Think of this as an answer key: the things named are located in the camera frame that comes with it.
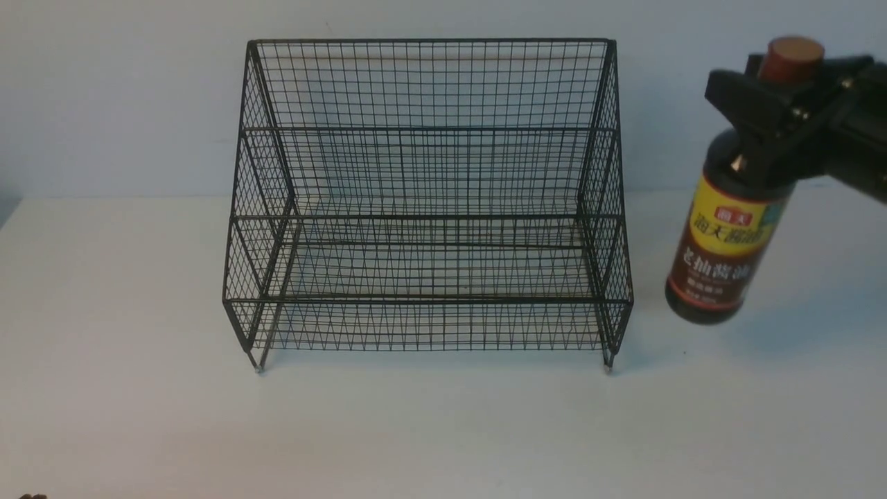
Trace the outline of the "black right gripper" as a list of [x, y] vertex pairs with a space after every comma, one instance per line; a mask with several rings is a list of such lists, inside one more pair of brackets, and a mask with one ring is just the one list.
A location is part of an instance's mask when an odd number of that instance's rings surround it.
[[[705, 98], [728, 120], [706, 152], [704, 177], [720, 191], [792, 191], [830, 177], [886, 202], [886, 67], [871, 55], [836, 59], [751, 54], [745, 73], [714, 69]], [[799, 140], [790, 174], [778, 154], [789, 108]]]

